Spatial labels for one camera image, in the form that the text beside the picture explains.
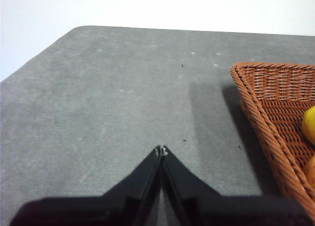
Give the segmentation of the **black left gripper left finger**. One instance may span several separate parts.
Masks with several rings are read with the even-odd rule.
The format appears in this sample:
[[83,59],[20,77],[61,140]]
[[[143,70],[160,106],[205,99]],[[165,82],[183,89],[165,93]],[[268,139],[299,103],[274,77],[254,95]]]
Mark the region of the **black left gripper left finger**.
[[161,146],[103,195],[48,197],[25,203],[12,226],[145,226],[155,224]]

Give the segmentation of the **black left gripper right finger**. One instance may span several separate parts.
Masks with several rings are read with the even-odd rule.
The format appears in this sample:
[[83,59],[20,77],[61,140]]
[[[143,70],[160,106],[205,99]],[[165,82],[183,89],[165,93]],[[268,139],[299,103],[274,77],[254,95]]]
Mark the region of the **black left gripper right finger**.
[[295,200],[278,196],[223,196],[161,148],[163,191],[182,226],[311,226]]

